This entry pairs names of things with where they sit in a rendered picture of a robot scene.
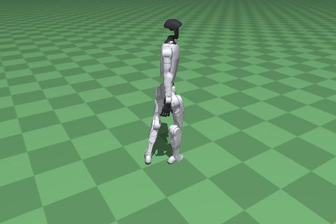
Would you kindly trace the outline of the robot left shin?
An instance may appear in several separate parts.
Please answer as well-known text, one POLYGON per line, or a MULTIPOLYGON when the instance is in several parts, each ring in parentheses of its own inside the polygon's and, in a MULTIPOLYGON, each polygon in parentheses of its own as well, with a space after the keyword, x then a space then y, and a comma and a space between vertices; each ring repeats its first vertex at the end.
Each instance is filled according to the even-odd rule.
POLYGON ((151 155, 151 152, 152 152, 152 147, 155 143, 155 140, 157 138, 157 135, 158 135, 158 129, 155 130, 153 129, 154 128, 154 122, 155 120, 152 120, 152 124, 151 124, 151 127, 150 127, 150 132, 149 132, 149 145, 148 145, 148 150, 147 150, 147 155, 148 153, 150 153, 149 155, 151 155))

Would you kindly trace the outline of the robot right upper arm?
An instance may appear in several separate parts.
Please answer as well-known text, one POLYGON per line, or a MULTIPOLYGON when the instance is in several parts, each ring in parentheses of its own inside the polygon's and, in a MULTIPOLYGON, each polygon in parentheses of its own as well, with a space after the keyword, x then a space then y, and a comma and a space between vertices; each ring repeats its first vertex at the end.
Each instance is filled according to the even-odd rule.
POLYGON ((172 80, 174 79, 174 75, 170 73, 171 69, 171 62, 173 57, 173 50, 171 47, 164 47, 162 50, 162 58, 163 58, 163 77, 167 74, 170 74, 172 76, 172 80))

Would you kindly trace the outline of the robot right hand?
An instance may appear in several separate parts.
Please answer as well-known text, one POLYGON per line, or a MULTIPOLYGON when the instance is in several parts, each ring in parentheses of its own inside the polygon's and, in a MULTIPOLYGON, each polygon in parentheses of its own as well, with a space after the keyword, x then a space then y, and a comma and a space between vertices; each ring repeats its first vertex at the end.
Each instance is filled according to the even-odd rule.
MULTIPOLYGON (((162 112, 160 116, 170 116, 170 112, 173 113, 173 110, 171 109, 171 103, 165 103, 166 99, 164 98, 164 107, 162 108, 162 112), (166 113, 166 114, 165 114, 166 113)), ((171 99, 172 101, 172 99, 171 99)))

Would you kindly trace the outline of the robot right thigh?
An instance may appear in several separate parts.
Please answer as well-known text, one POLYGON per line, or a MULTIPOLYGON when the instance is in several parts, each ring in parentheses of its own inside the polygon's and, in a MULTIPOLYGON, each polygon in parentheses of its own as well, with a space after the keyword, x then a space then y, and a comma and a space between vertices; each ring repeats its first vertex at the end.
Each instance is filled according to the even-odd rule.
MULTIPOLYGON (((175 95, 172 92, 172 102, 171 102, 171 108, 173 110, 173 121, 174 125, 171 125, 169 127, 169 133, 173 135, 174 130, 179 127, 182 128, 183 119, 184 119, 184 104, 183 100, 180 95, 175 95)), ((174 135, 173 135, 174 136, 174 135)))

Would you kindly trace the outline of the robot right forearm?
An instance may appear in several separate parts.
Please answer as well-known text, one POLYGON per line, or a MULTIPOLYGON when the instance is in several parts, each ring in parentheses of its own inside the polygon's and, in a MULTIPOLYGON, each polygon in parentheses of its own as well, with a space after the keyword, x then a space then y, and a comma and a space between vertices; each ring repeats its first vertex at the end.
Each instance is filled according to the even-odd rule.
POLYGON ((164 95, 165 95, 165 103, 171 103, 171 97, 172 97, 172 76, 170 74, 167 74, 164 78, 164 95))

